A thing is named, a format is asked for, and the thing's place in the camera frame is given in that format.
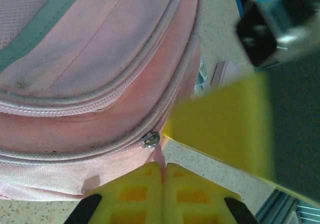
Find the translucent plastic compass case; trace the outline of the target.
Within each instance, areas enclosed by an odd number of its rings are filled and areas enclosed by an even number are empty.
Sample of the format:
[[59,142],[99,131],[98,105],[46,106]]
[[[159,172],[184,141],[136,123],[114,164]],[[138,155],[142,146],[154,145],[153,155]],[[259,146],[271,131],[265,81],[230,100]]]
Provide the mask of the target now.
[[207,72],[207,67],[204,58],[201,55],[199,61],[199,70],[197,79],[194,85],[194,96],[200,97],[211,91],[211,83]]

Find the aluminium front rail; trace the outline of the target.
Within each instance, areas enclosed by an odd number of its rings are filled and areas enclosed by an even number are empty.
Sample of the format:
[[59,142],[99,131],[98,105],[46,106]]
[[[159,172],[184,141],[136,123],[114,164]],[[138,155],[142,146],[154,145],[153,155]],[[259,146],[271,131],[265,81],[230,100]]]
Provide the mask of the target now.
[[320,207],[275,189],[255,219],[260,224],[320,224]]

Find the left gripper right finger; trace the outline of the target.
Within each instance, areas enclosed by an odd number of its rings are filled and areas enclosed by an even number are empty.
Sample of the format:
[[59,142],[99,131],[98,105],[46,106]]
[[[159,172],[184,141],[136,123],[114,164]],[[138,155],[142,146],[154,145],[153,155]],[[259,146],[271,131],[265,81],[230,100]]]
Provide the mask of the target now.
[[259,224],[242,198],[174,163],[166,166],[163,224]]

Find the pink student backpack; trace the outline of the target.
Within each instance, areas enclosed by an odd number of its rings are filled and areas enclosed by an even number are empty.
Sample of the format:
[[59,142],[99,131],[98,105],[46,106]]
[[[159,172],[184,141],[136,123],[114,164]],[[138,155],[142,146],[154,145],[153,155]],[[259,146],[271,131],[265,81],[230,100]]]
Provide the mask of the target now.
[[0,199],[74,201],[150,161],[198,75],[202,0],[0,0]]

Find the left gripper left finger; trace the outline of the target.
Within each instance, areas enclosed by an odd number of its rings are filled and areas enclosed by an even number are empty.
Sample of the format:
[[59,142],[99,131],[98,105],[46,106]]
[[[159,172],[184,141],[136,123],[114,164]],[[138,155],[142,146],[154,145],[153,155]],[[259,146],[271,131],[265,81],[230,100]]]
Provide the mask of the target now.
[[157,162],[90,191],[63,224],[162,224],[162,175]]

